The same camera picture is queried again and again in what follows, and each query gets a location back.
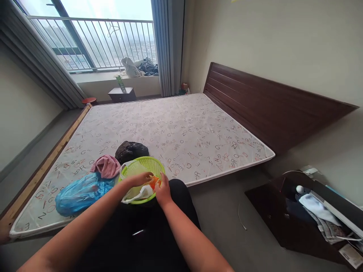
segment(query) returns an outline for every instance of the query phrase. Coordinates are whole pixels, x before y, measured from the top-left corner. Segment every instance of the stool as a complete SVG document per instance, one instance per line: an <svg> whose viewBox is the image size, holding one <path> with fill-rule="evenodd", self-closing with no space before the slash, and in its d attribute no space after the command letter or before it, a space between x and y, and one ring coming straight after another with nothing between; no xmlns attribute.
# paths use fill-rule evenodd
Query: stool
<svg viewBox="0 0 363 272"><path fill-rule="evenodd" d="M88 103L91 103L91 105L93 105L93 106L98 105L97 99L95 97L89 97L89 98L82 100L82 104L86 105Z"/></svg>

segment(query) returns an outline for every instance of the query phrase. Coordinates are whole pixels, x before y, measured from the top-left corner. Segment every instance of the white mattress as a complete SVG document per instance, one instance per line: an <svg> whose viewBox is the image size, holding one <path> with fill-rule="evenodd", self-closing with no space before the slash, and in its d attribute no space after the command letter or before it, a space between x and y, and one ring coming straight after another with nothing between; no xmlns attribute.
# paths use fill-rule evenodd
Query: white mattress
<svg viewBox="0 0 363 272"><path fill-rule="evenodd" d="M275 153L204 94L94 106L16 219L10 237L62 227L54 198L87 175L102 155L123 141L140 142L165 167L169 179L196 185L275 156Z"/></svg>

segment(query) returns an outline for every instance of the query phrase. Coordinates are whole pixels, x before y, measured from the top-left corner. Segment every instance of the green plastic basket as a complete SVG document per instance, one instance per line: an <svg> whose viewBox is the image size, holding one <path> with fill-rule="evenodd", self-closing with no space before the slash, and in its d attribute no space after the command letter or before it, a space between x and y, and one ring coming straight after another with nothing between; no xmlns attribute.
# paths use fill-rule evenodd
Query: green plastic basket
<svg viewBox="0 0 363 272"><path fill-rule="evenodd" d="M138 161L148 171L152 172L155 176L157 176L160 179L161 179L160 172L163 172L165 174L164 166L161 164L160 161L158 161L157 159L155 159L153 157L147 157L147 156L139 157L137 159L134 159L134 161ZM132 170L133 170L133 166L132 166L132 164L130 164L129 166L125 166L124 169L121 170L121 174L123 176L127 176L127 173ZM156 196L156 194L154 193L149 198L146 198L143 200L134 200L131 202L131 204L143 204L143 203L146 203L146 202L152 200L155 196Z"/></svg>

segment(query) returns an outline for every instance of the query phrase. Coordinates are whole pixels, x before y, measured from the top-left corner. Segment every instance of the wooden nightstand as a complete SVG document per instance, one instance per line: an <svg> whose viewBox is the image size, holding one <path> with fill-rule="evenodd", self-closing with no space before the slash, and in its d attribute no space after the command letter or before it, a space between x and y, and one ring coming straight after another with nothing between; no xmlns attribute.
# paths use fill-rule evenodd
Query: wooden nightstand
<svg viewBox="0 0 363 272"><path fill-rule="evenodd" d="M131 87L126 87L126 93L123 93L121 88L113 88L109 96L115 103L137 101L135 91Z"/></svg>

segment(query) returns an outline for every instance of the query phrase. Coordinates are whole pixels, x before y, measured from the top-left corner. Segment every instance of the lap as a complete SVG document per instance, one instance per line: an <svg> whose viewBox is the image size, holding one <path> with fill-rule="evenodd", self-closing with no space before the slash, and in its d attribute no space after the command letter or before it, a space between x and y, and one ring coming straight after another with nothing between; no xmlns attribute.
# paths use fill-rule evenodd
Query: lap
<svg viewBox="0 0 363 272"><path fill-rule="evenodd" d="M169 184L173 201L200 229L186 185L178 179ZM120 203L84 253L77 270L106 267L125 271L145 271L148 267L157 267L158 271L189 270L156 198L141 205Z"/></svg>

